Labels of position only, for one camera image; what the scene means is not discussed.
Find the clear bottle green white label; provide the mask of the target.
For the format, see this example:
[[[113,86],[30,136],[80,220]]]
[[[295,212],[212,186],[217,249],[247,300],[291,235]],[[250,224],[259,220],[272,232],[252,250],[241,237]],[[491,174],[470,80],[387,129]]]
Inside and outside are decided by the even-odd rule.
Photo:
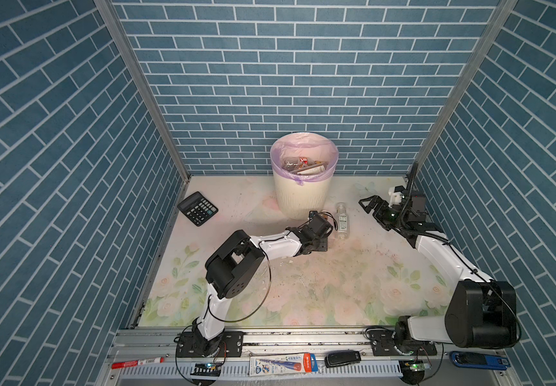
[[[338,237],[341,240],[348,238],[350,234],[349,217],[347,213],[347,205],[345,203],[337,203],[337,218],[338,218]]]

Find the frosted clear square bottle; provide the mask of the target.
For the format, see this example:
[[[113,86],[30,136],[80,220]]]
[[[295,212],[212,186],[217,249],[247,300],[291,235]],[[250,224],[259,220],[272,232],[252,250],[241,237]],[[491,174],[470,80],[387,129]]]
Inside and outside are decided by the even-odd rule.
[[[296,175],[319,175],[326,171],[326,164],[324,162],[310,164],[301,169],[295,170]]]

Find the clear bottle red label yellow cap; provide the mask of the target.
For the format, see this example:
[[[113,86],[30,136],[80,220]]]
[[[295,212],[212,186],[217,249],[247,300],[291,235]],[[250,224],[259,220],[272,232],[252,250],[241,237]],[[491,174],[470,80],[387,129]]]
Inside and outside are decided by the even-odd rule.
[[[307,157],[286,157],[282,161],[282,167],[284,170],[289,172],[300,170],[302,168],[308,167],[309,160]]]

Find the brown coffee bottle sideways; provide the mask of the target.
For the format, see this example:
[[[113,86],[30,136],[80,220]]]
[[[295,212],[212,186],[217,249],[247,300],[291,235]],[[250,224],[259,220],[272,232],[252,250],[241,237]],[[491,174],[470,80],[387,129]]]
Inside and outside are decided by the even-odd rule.
[[[326,171],[326,162],[314,162],[307,165],[300,165],[291,170],[294,175],[319,175]]]

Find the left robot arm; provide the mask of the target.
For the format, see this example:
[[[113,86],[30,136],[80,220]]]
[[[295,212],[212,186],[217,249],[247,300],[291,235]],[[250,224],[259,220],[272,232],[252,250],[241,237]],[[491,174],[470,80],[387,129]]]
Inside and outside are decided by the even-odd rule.
[[[269,236],[250,236],[237,230],[205,263],[207,297],[203,310],[176,339],[176,354],[182,358],[212,357],[219,353],[239,356],[235,339],[227,338],[226,325],[242,318],[227,318],[232,300],[249,285],[262,263],[284,257],[299,257],[326,252],[329,236],[338,222],[329,212],[310,212],[308,220],[297,227]]]

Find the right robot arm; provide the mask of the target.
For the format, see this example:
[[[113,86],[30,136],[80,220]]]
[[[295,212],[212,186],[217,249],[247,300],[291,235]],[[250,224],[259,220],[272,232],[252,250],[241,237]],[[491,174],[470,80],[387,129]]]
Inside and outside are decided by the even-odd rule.
[[[392,336],[395,349],[409,352],[426,343],[489,350],[514,347],[523,334],[514,287],[479,270],[429,220],[426,196],[415,188],[418,169],[413,163],[405,185],[390,190],[388,199],[370,196],[358,202],[382,228],[402,236],[426,257],[453,290],[443,315],[398,319]]]

